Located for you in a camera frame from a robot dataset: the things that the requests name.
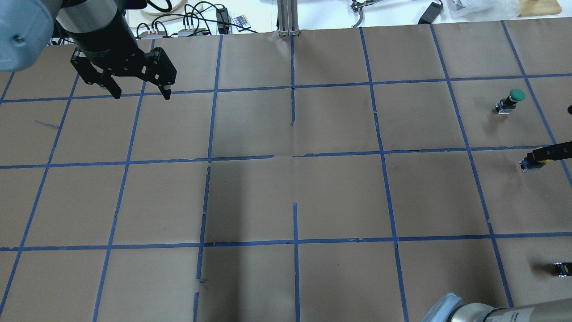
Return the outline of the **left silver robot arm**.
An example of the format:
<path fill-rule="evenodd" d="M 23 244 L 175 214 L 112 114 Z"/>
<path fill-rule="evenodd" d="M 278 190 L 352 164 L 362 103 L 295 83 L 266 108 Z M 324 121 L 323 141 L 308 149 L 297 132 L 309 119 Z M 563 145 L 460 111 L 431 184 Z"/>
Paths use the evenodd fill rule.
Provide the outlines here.
<path fill-rule="evenodd" d="M 147 6 L 168 13 L 173 5 L 151 0 L 3 0 L 0 3 L 0 69 L 30 68 L 53 38 L 55 27 L 77 45 L 70 63 L 88 85 L 115 99 L 122 94 L 115 77 L 151 82 L 169 100 L 177 69 L 161 47 L 144 52 L 127 24 L 127 10 Z"/>

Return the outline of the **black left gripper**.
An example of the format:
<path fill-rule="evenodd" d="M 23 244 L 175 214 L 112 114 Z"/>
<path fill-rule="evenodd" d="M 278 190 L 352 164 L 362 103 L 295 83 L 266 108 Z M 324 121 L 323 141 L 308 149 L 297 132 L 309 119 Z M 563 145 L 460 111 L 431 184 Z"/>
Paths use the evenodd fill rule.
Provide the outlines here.
<path fill-rule="evenodd" d="M 165 100 L 170 100 L 170 87 L 176 82 L 177 69 L 163 48 L 145 52 L 134 39 L 74 38 L 74 41 L 77 47 L 70 63 L 86 84 L 97 84 L 119 100 L 122 90 L 113 77 L 136 77 L 155 84 Z"/>

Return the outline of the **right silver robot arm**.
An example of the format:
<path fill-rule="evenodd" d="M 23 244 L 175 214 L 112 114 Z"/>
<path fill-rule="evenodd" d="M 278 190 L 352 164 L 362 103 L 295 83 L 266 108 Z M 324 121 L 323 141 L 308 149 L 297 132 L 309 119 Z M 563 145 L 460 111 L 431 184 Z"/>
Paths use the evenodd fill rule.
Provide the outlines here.
<path fill-rule="evenodd" d="M 548 145 L 527 153 L 519 162 L 524 173 L 541 169 L 552 161 L 571 158 L 571 142 Z M 571 320 L 571 299 L 540 302 L 495 308 L 474 302 L 465 303 L 462 298 L 448 293 L 444 295 L 422 319 L 423 322 L 569 322 Z"/>

